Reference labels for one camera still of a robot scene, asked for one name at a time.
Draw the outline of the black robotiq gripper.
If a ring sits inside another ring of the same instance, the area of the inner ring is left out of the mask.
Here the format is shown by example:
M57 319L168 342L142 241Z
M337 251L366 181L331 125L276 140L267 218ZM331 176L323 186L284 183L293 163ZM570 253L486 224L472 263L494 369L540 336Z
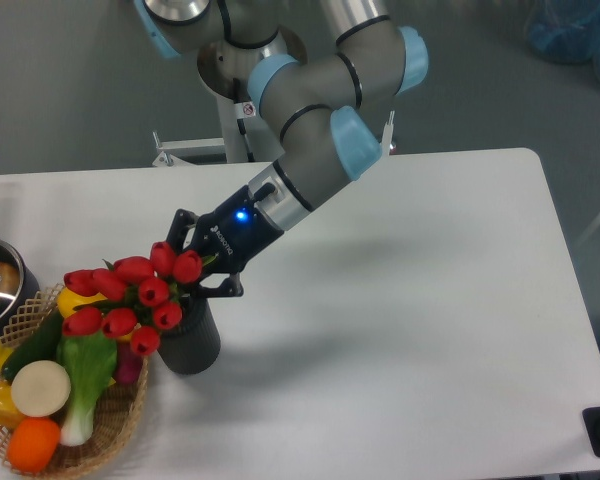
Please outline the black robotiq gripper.
M189 210L176 210L166 236L169 246L181 253L187 234L194 229L189 249L201 258L214 258L203 268L204 274L229 274L216 287L197 284L193 298L236 298L244 294L239 273L283 235L283 230L258 208L258 203L273 192L272 183L265 183L255 193L243 186L213 212L200 217Z

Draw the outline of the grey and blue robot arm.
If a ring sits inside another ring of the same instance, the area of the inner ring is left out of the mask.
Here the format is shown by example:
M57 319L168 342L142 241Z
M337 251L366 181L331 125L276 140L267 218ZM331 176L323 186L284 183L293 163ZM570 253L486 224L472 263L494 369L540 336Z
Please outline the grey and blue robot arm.
M272 159L213 212L176 213L167 240L194 251L208 288L186 281L193 298L237 297L246 264L388 153L360 108L419 85L429 56L419 33L393 23L382 1L325 1L336 50L305 61L290 46L274 1L139 1L136 10L162 54L198 54L207 88L236 116L259 117Z

